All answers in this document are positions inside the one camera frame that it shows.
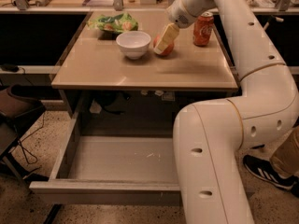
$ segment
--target white bowl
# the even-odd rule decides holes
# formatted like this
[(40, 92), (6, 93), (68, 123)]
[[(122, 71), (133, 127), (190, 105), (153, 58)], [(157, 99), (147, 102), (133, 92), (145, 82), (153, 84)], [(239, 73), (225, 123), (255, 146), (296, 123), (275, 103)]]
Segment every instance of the white bowl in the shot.
[(141, 31), (125, 32), (116, 38), (121, 52), (132, 60), (139, 59), (149, 49), (150, 35)]

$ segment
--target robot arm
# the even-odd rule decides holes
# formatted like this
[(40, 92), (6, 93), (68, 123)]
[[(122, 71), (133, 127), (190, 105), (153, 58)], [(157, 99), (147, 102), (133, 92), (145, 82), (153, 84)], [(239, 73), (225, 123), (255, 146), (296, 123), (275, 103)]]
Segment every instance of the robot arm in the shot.
[(235, 152), (275, 140), (299, 115), (289, 68), (244, 0), (176, 0), (169, 20), (190, 26), (217, 7), (242, 96), (184, 107), (174, 125), (178, 180), (188, 224), (254, 223)]

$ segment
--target can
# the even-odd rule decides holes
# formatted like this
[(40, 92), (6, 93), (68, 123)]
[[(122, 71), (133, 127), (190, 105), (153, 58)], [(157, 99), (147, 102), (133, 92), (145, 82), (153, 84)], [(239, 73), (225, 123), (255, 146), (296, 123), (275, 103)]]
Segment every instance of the can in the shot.
[(205, 46), (209, 42), (214, 24), (211, 12), (204, 12), (197, 18), (193, 29), (193, 43), (196, 46)]

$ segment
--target concrete floor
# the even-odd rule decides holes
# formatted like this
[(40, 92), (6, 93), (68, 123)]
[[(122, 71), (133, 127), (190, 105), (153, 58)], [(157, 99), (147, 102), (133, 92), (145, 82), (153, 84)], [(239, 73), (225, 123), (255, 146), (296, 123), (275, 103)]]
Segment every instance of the concrete floor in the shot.
[[(13, 155), (27, 170), (40, 167), (36, 173), (49, 176), (59, 146), (64, 140), (69, 117), (65, 111), (47, 111), (44, 120), (43, 128), (23, 142), (23, 145), (38, 157), (37, 163), (28, 165), (19, 148), (13, 151)], [(30, 132), (41, 124), (42, 119), (39, 119)], [(289, 192), (276, 189), (271, 184), (253, 177), (242, 165), (242, 157), (246, 153), (267, 159), (284, 138), (281, 137), (264, 148), (241, 150), (235, 155), (240, 163), (240, 174), (256, 224), (299, 223), (299, 199)], [(34, 193), (28, 193), (14, 177), (7, 175), (0, 175), (0, 204), (1, 224), (43, 223), (51, 209), (50, 204), (44, 203)], [(65, 205), (53, 223), (184, 224), (186, 222), (182, 207)]]

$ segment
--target chair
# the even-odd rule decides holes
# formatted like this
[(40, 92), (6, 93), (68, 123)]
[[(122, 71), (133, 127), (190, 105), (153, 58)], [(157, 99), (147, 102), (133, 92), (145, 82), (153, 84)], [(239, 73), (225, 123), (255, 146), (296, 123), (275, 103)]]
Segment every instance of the chair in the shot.
[(21, 144), (20, 138), (30, 129), (46, 107), (37, 99), (21, 96), (21, 86), (13, 85), (0, 91), (0, 172), (12, 172), (22, 183), (32, 172), (25, 170), (10, 150)]

